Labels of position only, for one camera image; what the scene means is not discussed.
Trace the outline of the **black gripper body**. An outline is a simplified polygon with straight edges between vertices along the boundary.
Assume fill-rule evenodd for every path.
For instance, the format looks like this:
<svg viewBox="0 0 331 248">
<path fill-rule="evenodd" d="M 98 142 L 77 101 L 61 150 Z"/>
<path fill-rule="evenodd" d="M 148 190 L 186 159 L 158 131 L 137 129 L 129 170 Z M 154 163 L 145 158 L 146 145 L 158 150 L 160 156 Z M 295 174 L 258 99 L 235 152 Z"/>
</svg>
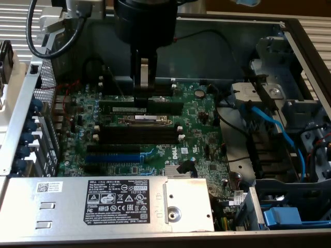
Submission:
<svg viewBox="0 0 331 248">
<path fill-rule="evenodd" d="M 156 50 L 173 42 L 177 1 L 114 1 L 117 37 L 139 49 Z"/>
</svg>

